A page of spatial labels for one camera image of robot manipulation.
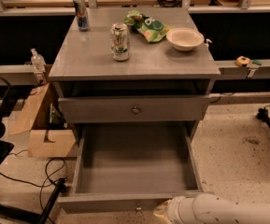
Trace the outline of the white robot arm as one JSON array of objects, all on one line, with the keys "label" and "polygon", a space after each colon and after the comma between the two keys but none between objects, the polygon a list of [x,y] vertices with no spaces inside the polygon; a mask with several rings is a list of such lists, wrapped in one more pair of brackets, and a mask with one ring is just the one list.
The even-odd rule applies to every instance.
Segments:
[{"label": "white robot arm", "polygon": [[209,193],[174,197],[153,213],[166,224],[270,224],[270,203],[235,203]]}]

